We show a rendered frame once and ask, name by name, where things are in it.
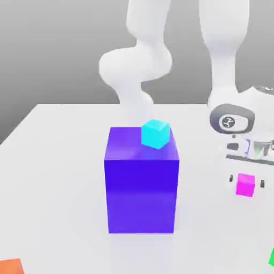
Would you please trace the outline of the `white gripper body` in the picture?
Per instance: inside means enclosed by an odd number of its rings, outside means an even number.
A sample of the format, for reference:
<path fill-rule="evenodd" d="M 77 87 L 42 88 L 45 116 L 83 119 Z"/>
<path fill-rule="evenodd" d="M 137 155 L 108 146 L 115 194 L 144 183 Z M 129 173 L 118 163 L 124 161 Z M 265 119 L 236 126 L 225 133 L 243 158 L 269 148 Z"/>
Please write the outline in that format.
<path fill-rule="evenodd" d="M 232 174 L 244 173 L 254 176 L 274 176 L 274 161 L 227 154 L 224 160 L 224 170 Z"/>

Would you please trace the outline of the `small magenta cube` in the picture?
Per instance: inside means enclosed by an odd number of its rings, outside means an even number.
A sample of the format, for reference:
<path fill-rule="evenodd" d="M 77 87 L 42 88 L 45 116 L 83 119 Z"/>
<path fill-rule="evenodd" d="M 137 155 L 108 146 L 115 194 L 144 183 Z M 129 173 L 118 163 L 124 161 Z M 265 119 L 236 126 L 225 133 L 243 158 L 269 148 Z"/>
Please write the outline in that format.
<path fill-rule="evenodd" d="M 255 176 L 239 173 L 237 177 L 236 195 L 252 197 L 255 189 Z"/>

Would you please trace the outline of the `small cyan cube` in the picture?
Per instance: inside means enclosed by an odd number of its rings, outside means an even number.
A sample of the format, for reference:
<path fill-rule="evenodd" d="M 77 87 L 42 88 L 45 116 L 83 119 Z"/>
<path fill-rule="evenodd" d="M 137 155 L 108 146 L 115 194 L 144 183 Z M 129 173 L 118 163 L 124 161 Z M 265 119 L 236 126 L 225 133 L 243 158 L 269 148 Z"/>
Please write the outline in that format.
<path fill-rule="evenodd" d="M 170 141 L 170 124 L 151 119 L 141 126 L 141 143 L 155 149 L 161 149 Z"/>

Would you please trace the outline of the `small orange cube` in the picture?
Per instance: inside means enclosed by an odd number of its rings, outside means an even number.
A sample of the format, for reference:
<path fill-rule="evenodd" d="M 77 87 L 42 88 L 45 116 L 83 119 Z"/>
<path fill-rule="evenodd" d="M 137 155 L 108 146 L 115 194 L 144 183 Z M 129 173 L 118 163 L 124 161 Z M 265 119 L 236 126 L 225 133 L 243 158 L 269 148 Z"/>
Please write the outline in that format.
<path fill-rule="evenodd" d="M 0 261 L 0 274 L 25 274 L 19 258 Z"/>

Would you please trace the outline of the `large blue box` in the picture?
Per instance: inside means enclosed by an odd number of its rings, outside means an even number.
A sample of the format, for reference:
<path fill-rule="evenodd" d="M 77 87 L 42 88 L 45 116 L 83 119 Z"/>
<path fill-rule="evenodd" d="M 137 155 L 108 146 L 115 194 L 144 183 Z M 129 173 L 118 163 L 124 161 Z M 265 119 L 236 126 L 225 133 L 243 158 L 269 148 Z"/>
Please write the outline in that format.
<path fill-rule="evenodd" d="M 111 127 L 104 173 L 109 233 L 174 232 L 179 174 L 174 137 L 155 149 L 141 143 L 139 127 Z"/>

